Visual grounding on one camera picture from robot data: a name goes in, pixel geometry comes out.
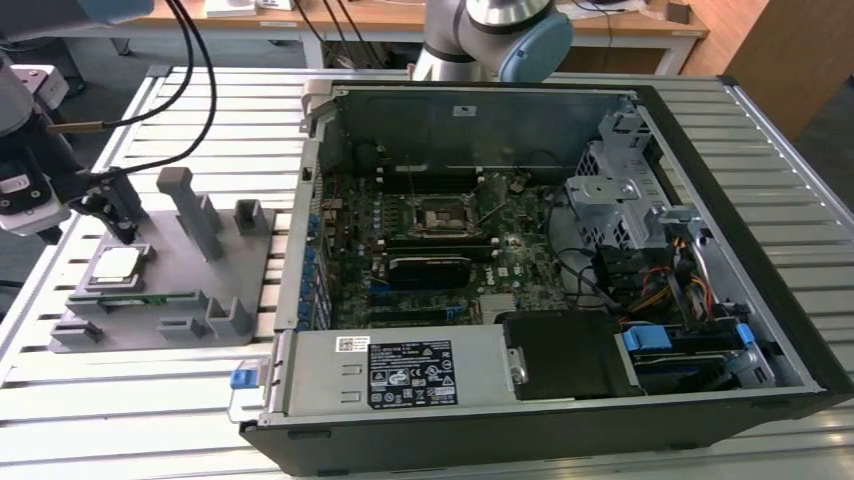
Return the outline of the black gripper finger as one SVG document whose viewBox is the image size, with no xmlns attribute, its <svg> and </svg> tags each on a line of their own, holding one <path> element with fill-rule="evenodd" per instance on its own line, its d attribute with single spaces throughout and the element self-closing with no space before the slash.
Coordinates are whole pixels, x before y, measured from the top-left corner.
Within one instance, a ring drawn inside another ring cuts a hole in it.
<svg viewBox="0 0 854 480">
<path fill-rule="evenodd" d="M 138 191 L 118 167 L 111 167 L 105 178 L 94 181 L 89 194 L 103 195 L 111 204 L 110 220 L 102 221 L 113 236 L 126 245 L 135 242 L 139 223 L 147 218 Z"/>
<path fill-rule="evenodd" d="M 70 207 L 82 215 L 93 216 L 101 221 L 110 220 L 111 204 L 109 199 L 101 194 L 89 194 L 73 200 Z"/>
</svg>

